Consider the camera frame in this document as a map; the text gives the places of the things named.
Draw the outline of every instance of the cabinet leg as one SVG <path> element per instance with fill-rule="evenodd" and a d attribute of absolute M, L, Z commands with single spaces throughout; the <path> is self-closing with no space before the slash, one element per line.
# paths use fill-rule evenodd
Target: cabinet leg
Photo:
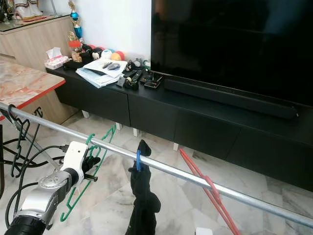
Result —
<path fill-rule="evenodd" d="M 134 136 L 138 137 L 139 135 L 139 130 L 136 128 L 133 128 Z"/>
<path fill-rule="evenodd" d="M 121 123 L 116 122 L 115 125 L 116 125 L 117 130 L 119 131 L 122 130 L 123 125 Z"/>
<path fill-rule="evenodd" d="M 83 112 L 84 118 L 89 118 L 90 117 L 88 112 L 86 112 L 84 110 L 82 110 L 82 112 Z"/>
<path fill-rule="evenodd" d="M 178 143 L 174 143 L 173 150 L 174 151 L 178 151 L 178 147 L 179 147 L 179 144 Z"/>

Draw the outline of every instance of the white object on floor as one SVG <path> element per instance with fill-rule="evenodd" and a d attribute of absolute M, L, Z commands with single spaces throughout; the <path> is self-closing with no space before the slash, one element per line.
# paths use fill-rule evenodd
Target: white object on floor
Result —
<path fill-rule="evenodd" d="M 178 147 L 179 147 L 179 144 L 178 143 L 174 143 L 173 150 L 174 151 L 178 151 Z"/>
<path fill-rule="evenodd" d="M 116 122 L 115 125 L 116 125 L 117 130 L 119 131 L 122 130 L 123 125 L 121 123 Z"/>
<path fill-rule="evenodd" d="M 84 118 L 89 118 L 89 117 L 90 117 L 90 115 L 89 115 L 88 112 L 86 112 L 86 111 L 84 111 L 84 110 L 82 110 L 82 112 L 83 112 Z"/>
<path fill-rule="evenodd" d="M 197 228 L 196 235 L 213 235 L 213 232 L 210 229 Z"/>
<path fill-rule="evenodd" d="M 138 137 L 139 135 L 139 130 L 136 128 L 133 128 L 134 136 Z"/>

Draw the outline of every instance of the trophy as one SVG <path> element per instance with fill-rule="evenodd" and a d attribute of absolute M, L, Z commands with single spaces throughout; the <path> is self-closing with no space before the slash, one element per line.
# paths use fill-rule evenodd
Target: trophy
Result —
<path fill-rule="evenodd" d="M 72 20 L 72 23 L 74 26 L 75 34 L 76 34 L 77 38 L 79 39 L 79 41 L 83 42 L 83 31 L 82 31 L 82 27 L 80 26 L 80 16 L 75 11 L 74 1 L 73 0 L 68 1 L 68 5 L 72 9 L 70 17 L 71 17 L 71 20 Z"/>

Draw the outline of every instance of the remote control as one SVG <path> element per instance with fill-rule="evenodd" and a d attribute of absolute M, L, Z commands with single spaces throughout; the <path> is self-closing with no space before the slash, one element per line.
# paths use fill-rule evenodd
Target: remote control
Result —
<path fill-rule="evenodd" d="M 138 70 L 137 73 L 133 76 L 133 80 L 134 81 L 139 80 L 141 74 L 142 74 L 142 70 Z"/>
<path fill-rule="evenodd" d="M 132 77 L 132 76 L 134 76 L 136 73 L 137 73 L 136 70 L 133 70 L 133 71 L 124 71 L 124 72 L 123 72 L 124 77 Z"/>

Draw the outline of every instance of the black tv cabinet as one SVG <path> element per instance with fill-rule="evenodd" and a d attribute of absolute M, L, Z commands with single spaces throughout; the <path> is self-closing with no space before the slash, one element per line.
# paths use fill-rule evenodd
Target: black tv cabinet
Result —
<path fill-rule="evenodd" d="M 164 89 L 97 89 L 74 71 L 56 89 L 62 103 L 313 191 L 313 109 L 284 120 Z"/>

